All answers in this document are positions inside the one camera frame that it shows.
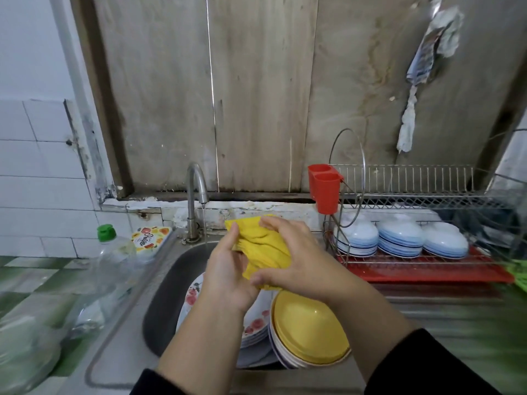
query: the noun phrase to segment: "running water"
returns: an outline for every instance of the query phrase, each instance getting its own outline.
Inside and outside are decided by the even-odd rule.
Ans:
[[[203,240],[205,241],[205,248],[208,247],[207,242],[207,217],[205,213],[205,208],[207,204],[201,204],[201,209],[203,210]]]

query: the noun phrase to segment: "green plastic object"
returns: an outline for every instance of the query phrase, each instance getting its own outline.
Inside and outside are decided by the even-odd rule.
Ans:
[[[103,224],[97,227],[97,238],[100,242],[107,242],[117,237],[115,228],[111,224]]]
[[[523,291],[527,292],[527,261],[515,259],[514,262],[517,265],[510,267],[507,270],[514,276],[514,284],[520,287]]]

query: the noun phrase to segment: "faucet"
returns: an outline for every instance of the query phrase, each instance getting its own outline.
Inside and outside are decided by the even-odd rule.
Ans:
[[[205,204],[209,201],[209,196],[207,195],[207,185],[205,184],[205,177],[203,176],[203,171],[201,167],[196,162],[191,162],[189,168],[187,169],[187,196],[188,196],[188,208],[189,208],[189,217],[187,218],[187,239],[195,241],[199,238],[198,233],[198,224],[195,217],[194,209],[194,178],[198,185],[198,199],[203,209]]]

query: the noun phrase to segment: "hand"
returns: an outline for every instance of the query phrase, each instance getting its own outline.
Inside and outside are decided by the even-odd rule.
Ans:
[[[252,284],[282,287],[326,304],[349,286],[352,274],[320,248],[304,222],[263,216],[260,225],[280,233],[291,254],[291,265],[261,269],[252,275]]]
[[[239,233],[239,227],[234,223],[212,251],[203,277],[202,296],[225,300],[228,306],[245,314],[256,300],[259,290],[242,277],[247,257],[232,250]]]

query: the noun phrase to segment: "person's left hand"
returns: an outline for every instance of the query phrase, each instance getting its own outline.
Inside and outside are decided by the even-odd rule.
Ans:
[[[208,294],[222,298],[229,306],[245,314],[256,300],[259,289],[242,277],[247,257],[232,250],[239,232],[238,225],[234,223],[212,251],[203,277],[202,296]]]

